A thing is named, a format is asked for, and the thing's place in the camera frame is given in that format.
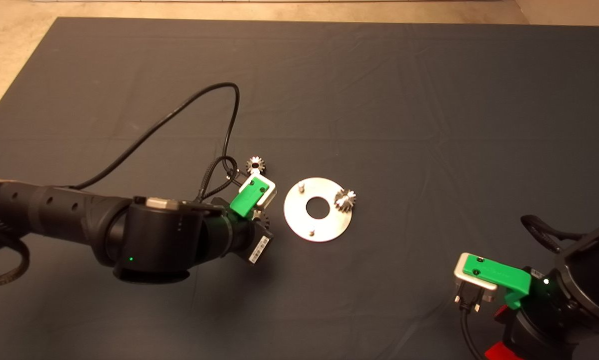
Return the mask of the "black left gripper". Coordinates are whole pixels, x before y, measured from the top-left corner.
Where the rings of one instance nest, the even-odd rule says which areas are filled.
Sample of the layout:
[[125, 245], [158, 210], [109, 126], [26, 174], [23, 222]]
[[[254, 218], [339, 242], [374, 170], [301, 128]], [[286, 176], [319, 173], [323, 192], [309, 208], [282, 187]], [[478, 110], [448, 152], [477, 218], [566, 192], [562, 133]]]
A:
[[210, 259], [234, 254], [248, 264], [256, 264], [274, 239], [269, 216], [263, 210], [253, 210], [243, 217], [219, 197], [213, 198], [211, 205], [221, 207], [222, 212], [210, 217]]

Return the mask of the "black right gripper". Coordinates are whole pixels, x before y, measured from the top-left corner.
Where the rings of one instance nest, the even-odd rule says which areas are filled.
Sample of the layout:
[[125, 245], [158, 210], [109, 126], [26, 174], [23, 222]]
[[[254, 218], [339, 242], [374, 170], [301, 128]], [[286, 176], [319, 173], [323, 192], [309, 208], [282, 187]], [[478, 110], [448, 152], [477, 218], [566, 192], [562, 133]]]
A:
[[573, 297], [565, 290], [558, 273], [546, 275], [533, 268], [523, 268], [530, 275], [529, 294], [519, 308], [500, 306], [494, 321], [504, 326], [502, 342], [484, 352], [487, 360], [571, 360], [576, 345], [568, 340], [567, 326], [572, 323], [569, 302]]

